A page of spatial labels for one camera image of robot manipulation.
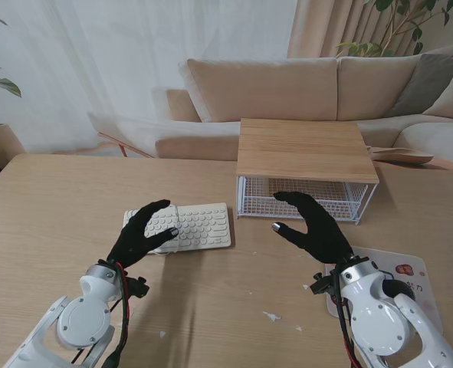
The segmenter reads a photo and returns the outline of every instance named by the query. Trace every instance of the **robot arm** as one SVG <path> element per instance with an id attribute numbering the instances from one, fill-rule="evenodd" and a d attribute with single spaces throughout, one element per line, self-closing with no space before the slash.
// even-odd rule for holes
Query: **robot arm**
<path id="1" fill-rule="evenodd" d="M 318 261 L 336 265 L 331 275 L 316 274 L 314 278 L 317 281 L 310 288 L 314 294 L 335 296 L 340 326 L 353 366 L 361 367 L 346 330 L 343 297 L 353 305 L 351 328 L 354 345 L 368 368 L 388 368 L 385 357 L 401 351 L 415 332 L 422 340 L 422 352 L 400 368 L 453 368 L 453 349 L 411 298 L 413 292 L 405 283 L 385 280 L 374 262 L 354 256 L 338 224 L 311 196 L 299 192 L 279 192 L 274 196 L 297 207 L 309 232 L 303 234 L 282 222 L 275 222 L 273 229 Z"/>
<path id="2" fill-rule="evenodd" d="M 123 305 L 120 343 L 107 357 L 102 367 L 117 367 L 120 352 L 127 339 L 128 298 L 143 297 L 149 289 L 144 278 L 128 278 L 124 269 L 138 262 L 149 251 L 177 236 L 176 228 L 169 228 L 150 238 L 144 236 L 144 228 L 153 213 L 169 204 L 170 201 L 164 199 L 141 208 L 123 228 L 107 260 L 91 266 L 81 277 L 81 296 L 72 301 L 67 297 L 61 297 L 53 303 L 5 367 L 94 367 L 108 347 L 115 331 L 110 325 L 110 312 L 113 307 L 109 306 L 109 302 L 115 300 L 117 302 L 114 307 L 119 301 L 122 301 Z M 57 339 L 64 347 L 75 349 L 75 352 L 91 347 L 80 365 L 74 365 L 80 354 L 72 362 L 68 362 L 44 345 L 44 339 L 53 324 L 56 324 Z"/>

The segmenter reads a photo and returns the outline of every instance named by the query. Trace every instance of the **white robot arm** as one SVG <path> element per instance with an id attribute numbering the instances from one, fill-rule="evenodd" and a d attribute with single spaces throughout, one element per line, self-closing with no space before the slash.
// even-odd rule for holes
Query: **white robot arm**
<path id="1" fill-rule="evenodd" d="M 57 339 L 74 349 L 94 346 L 84 361 L 77 366 L 94 367 L 112 340 L 109 302 L 120 299 L 117 273 L 101 264 L 91 266 L 80 279 L 82 295 L 73 301 L 61 297 L 51 305 L 27 339 L 5 364 L 10 368 L 67 368 L 67 362 L 44 345 L 44 338 L 54 323 Z"/>
<path id="2" fill-rule="evenodd" d="M 417 332 L 422 352 L 401 368 L 453 368 L 452 347 L 417 303 L 402 293 L 385 294 L 384 274 L 369 259 L 359 261 L 340 273 L 340 281 L 342 297 L 353 305 L 353 339 L 366 365 L 387 368 L 384 357 L 402 350 Z"/>

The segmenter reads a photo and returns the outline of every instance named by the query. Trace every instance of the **wooden box with wire basket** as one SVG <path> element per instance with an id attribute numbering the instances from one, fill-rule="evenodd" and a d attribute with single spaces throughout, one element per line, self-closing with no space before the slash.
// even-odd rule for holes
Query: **wooden box with wire basket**
<path id="1" fill-rule="evenodd" d="M 300 219 L 278 191 L 312 195 L 337 221 L 359 223 L 379 179 L 356 123 L 242 119 L 237 214 Z"/>

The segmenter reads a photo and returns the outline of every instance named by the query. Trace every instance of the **white speck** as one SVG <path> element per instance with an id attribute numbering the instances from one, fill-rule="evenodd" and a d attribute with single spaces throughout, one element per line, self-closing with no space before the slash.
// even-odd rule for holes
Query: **white speck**
<path id="1" fill-rule="evenodd" d="M 280 320 L 280 319 L 281 319 L 280 316 L 276 316 L 276 315 L 273 314 L 273 313 L 264 312 L 264 314 L 265 314 L 267 317 L 269 317 L 269 318 L 272 320 L 272 322 L 275 322 L 275 320 Z"/>

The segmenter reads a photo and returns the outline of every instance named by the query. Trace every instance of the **sheer curtain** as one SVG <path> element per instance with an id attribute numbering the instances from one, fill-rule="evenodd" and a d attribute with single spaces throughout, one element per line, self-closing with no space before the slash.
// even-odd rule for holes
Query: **sheer curtain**
<path id="1" fill-rule="evenodd" d="M 28 152 L 92 147 L 89 113 L 155 116 L 186 58 L 285 58 L 296 0 L 0 0 L 0 123 Z"/>

